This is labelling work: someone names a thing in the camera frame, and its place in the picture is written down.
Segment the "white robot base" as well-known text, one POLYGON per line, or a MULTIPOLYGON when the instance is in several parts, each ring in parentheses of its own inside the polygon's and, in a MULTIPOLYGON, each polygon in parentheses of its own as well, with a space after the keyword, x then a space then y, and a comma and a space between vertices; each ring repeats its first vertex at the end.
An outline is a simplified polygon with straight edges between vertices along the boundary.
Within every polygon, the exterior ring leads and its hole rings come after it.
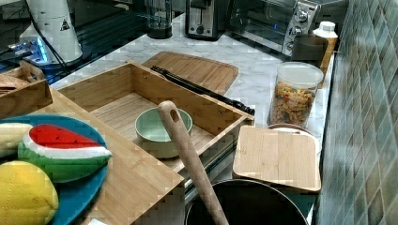
POLYGON ((35 53, 26 60, 37 66, 70 64, 83 52, 69 15, 68 0, 25 0, 31 15, 30 26, 20 35, 32 41, 35 53))

